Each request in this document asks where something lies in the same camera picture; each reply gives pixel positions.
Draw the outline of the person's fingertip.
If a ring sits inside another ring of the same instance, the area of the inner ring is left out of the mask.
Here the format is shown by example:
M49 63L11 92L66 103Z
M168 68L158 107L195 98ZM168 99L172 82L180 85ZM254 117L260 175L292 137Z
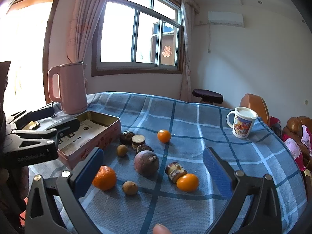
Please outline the person's fingertip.
M153 234L171 234L171 231L164 225L157 223L153 227Z

